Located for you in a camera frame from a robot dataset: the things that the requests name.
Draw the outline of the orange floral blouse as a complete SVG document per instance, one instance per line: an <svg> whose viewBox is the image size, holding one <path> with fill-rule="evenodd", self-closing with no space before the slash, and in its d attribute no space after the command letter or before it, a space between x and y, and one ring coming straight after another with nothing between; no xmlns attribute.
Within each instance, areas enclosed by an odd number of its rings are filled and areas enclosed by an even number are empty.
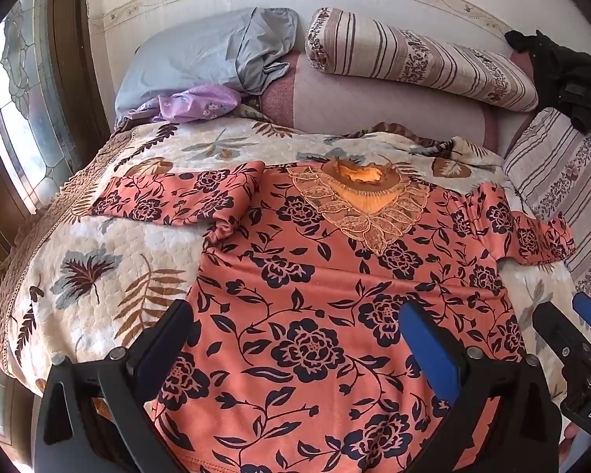
<svg viewBox="0 0 591 473"><path fill-rule="evenodd" d="M446 414L401 339L401 306L488 357L525 348L498 262L573 252L484 182L467 194L390 166L128 174L97 215L205 224L193 331L154 423L192 472L403 472Z"/></svg>

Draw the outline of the cream leaf-pattern fleece blanket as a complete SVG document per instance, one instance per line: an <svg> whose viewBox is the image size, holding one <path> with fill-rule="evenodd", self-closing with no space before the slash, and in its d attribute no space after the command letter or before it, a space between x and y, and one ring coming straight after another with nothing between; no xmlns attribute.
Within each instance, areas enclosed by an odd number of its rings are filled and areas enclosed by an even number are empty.
<svg viewBox="0 0 591 473"><path fill-rule="evenodd" d="M184 226L180 205L173 218L165 218L158 197L168 179L201 172L199 196L208 199L216 172L243 162L322 166L334 159L358 166L389 162L402 175L461 196L492 182L505 191L501 221L522 211L557 227L555 252L541 265L508 256L492 268L477 268L462 248L461 221L429 225L427 241L435 248L440 294L448 293L454 276L474 282L479 292L491 281L508 292L508 303L491 312L489 328L452 304L444 307L443 319L503 354L537 352L553 399L563 399L558 357L532 329L532 312L551 300L569 310L568 298L580 287L583 222L571 212L524 201L518 176L493 152L458 137L421 139L387 123L332 136L221 117L116 134L18 235L0 287L1 370L41 393L55 354L84 361L131 344L196 281L205 228Z"/></svg>

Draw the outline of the striped floral bedding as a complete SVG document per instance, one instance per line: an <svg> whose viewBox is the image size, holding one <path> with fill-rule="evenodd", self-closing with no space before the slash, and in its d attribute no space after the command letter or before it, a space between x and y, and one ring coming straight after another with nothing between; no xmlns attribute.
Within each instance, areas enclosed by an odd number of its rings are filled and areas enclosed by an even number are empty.
<svg viewBox="0 0 591 473"><path fill-rule="evenodd" d="M504 171L537 218L563 215L576 243L566 266L576 289L591 297L591 131L582 134L546 108L511 148Z"/></svg>

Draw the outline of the black garment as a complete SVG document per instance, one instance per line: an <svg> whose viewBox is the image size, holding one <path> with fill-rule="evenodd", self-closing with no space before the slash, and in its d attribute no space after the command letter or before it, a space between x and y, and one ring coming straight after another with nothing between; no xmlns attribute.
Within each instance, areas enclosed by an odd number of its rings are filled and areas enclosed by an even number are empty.
<svg viewBox="0 0 591 473"><path fill-rule="evenodd" d="M591 131L591 55L556 44L539 30L505 33L508 45L530 59L538 109L563 113L581 134Z"/></svg>

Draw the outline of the purple floral cloth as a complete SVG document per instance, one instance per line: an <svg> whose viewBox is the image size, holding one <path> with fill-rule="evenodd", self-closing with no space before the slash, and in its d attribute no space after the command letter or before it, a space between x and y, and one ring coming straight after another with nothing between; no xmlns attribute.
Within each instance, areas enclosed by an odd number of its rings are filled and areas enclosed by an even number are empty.
<svg viewBox="0 0 591 473"><path fill-rule="evenodd" d="M237 108L241 98L238 91L225 86L202 84L171 95L156 95L127 111L120 122L210 121Z"/></svg>

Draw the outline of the stained glass window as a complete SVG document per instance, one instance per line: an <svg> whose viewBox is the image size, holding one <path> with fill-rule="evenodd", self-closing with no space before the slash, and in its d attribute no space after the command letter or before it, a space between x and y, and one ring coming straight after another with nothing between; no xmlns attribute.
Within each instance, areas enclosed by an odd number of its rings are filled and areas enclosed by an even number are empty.
<svg viewBox="0 0 591 473"><path fill-rule="evenodd" d="M51 62L49 4L17 0L0 22L0 157L32 214L81 165Z"/></svg>

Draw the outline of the pink mattress sheet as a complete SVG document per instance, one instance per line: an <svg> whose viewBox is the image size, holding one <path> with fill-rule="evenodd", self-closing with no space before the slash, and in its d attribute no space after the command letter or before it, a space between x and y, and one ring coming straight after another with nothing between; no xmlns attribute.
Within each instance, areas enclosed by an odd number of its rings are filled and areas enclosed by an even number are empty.
<svg viewBox="0 0 591 473"><path fill-rule="evenodd" d="M259 98L277 125L309 134L407 130L423 139L461 137L505 156L534 116L413 84L324 74L301 52L284 57L288 73Z"/></svg>

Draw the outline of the striped floral bolster pillow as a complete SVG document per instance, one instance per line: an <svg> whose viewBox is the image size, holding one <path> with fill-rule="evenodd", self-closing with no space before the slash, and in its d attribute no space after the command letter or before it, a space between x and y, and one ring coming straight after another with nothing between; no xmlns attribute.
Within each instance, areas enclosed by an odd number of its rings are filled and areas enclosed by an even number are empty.
<svg viewBox="0 0 591 473"><path fill-rule="evenodd" d="M513 112L538 105L531 78L498 52L439 42L336 7L316 10L305 52L326 74L416 84Z"/></svg>

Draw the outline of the light blue pillow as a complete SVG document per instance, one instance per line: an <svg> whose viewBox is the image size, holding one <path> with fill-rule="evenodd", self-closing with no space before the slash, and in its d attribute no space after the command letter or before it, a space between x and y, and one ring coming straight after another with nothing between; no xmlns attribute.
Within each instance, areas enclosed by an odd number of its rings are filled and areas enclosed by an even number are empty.
<svg viewBox="0 0 591 473"><path fill-rule="evenodd" d="M205 83L261 95L289 71L282 57L294 49L297 28L299 16L288 7L249 7L164 30L136 50L116 94L116 117Z"/></svg>

